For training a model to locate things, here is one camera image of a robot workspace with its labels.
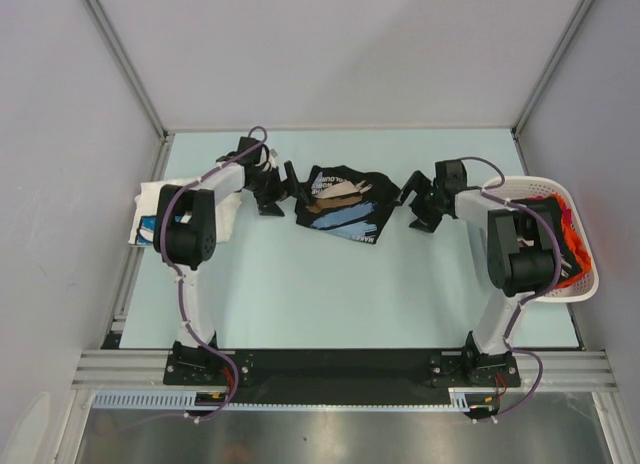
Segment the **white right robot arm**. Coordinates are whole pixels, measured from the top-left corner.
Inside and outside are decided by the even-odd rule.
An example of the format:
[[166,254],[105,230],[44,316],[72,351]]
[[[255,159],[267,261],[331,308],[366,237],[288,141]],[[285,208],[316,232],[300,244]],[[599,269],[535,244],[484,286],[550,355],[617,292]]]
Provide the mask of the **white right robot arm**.
[[506,176],[483,187],[470,186],[462,158],[435,164],[434,179],[412,173],[397,202],[409,204],[414,229],[432,233],[444,216],[465,221],[484,235],[486,269],[495,291],[479,324],[466,339],[460,372],[484,385],[510,367],[509,336],[524,305],[555,289],[562,268],[563,210],[553,196],[511,200],[492,192]]

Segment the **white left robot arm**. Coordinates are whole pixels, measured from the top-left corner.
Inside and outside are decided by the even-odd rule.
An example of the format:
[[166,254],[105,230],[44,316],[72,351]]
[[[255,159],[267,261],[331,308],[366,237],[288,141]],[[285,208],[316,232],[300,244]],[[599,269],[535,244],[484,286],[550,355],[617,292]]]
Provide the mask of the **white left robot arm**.
[[291,162],[284,163],[287,178],[281,178],[276,153],[267,140],[266,129],[256,126],[203,175],[160,188],[153,248],[174,273],[180,316],[171,354],[175,361],[167,372],[171,378],[187,371],[207,384],[222,372],[238,373],[237,364],[217,346],[213,318],[199,287],[204,266],[217,247],[216,207],[224,199],[246,190],[259,215],[282,217],[279,203],[304,195]]

